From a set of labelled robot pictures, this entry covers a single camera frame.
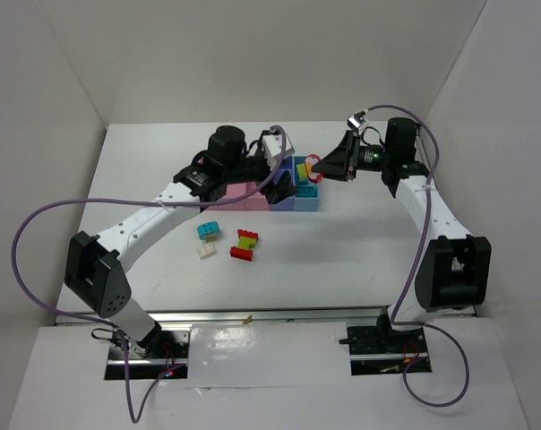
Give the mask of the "teal rounded lego block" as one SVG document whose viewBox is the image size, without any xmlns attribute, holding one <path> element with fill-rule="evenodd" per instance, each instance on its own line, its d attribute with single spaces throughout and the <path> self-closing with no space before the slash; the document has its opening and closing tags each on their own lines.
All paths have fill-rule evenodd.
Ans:
<svg viewBox="0 0 541 430">
<path fill-rule="evenodd" d="M 217 221 L 203 223 L 196 228 L 196 231 L 199 239 L 206 242 L 216 240 L 221 234 L 219 223 Z"/>
</svg>

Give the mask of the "red green lego assembly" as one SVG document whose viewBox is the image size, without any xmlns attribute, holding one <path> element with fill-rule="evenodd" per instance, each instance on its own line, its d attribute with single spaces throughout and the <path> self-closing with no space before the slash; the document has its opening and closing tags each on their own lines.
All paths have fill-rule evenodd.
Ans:
<svg viewBox="0 0 541 430">
<path fill-rule="evenodd" d="M 253 260 L 253 250 L 259 241 L 259 235 L 255 232 L 239 229 L 237 231 L 238 243 L 229 250 L 232 258 L 251 262 Z"/>
</svg>

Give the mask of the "white lego brick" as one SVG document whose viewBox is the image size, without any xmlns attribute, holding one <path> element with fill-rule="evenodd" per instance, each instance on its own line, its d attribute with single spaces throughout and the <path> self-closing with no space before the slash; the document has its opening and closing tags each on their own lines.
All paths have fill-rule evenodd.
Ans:
<svg viewBox="0 0 541 430">
<path fill-rule="evenodd" d="M 217 253 L 217 249 L 213 243 L 205 243 L 197 248 L 197 254 L 201 260 L 212 257 Z"/>
</svg>

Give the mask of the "multicolour lego assembly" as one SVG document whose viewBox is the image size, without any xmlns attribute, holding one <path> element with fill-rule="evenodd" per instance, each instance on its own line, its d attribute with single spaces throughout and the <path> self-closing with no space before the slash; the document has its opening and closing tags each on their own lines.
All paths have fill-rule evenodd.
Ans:
<svg viewBox="0 0 541 430">
<path fill-rule="evenodd" d="M 296 182 L 305 185 L 307 183 L 319 184 L 323 180 L 323 174 L 314 170 L 314 166 L 321 160 L 316 154 L 295 157 Z"/>
</svg>

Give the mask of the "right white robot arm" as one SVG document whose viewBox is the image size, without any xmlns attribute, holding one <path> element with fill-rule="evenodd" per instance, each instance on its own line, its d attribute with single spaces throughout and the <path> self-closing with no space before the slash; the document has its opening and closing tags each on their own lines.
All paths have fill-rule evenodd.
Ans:
<svg viewBox="0 0 541 430">
<path fill-rule="evenodd" d="M 419 124 L 393 117 L 378 144 L 364 141 L 367 128 L 364 113 L 350 117 L 339 145 L 313 169 L 345 182 L 359 171 L 380 173 L 414 221 L 420 242 L 397 301 L 381 311 L 373 328 L 355 327 L 341 342 L 353 354 L 415 352 L 423 327 L 436 317 L 484 302 L 492 247 L 457 220 L 431 170 L 417 159 Z"/>
</svg>

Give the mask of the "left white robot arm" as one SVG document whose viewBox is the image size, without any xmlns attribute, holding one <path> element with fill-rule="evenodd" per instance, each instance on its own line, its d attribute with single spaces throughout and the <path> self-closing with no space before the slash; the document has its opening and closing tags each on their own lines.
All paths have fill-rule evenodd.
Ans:
<svg viewBox="0 0 541 430">
<path fill-rule="evenodd" d="M 296 194 L 290 175 L 279 172 L 283 159 L 294 152 L 284 129 L 274 125 L 262 131 L 255 146 L 255 153 L 249 153 L 245 133 L 222 125 L 210 136 L 206 150 L 152 201 L 96 235 L 81 231 L 72 237 L 64 283 L 98 317 L 112 323 L 126 345 L 148 356 L 169 341 L 133 298 L 126 276 L 146 251 L 210 206 L 229 204 L 229 185 L 254 183 L 269 204 Z"/>
</svg>

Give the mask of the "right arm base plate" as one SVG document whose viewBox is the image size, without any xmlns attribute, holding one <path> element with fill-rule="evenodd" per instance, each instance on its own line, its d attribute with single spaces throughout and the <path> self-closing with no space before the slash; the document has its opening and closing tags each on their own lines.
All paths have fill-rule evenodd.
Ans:
<svg viewBox="0 0 541 430">
<path fill-rule="evenodd" d="M 348 348 L 353 376 L 431 373 L 432 365 L 422 329 L 383 331 L 375 326 L 348 326 L 339 344 Z"/>
</svg>

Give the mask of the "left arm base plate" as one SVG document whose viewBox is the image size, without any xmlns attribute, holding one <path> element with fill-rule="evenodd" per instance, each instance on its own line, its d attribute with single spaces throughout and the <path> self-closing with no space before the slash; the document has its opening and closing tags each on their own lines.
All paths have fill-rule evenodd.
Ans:
<svg viewBox="0 0 541 430">
<path fill-rule="evenodd" d="M 101 329 L 97 335 L 95 329 L 92 337 L 108 342 L 108 353 L 104 379 L 106 381 L 123 381 L 125 379 L 125 354 L 122 350 L 120 336 L 116 332 Z M 145 352 L 131 341 L 128 342 L 128 362 L 130 378 L 138 380 L 154 380 L 160 374 L 166 380 L 183 380 L 188 376 L 188 357 L 191 338 L 189 325 L 175 325 L 164 328 L 166 333 L 159 345 L 152 352 Z"/>
</svg>

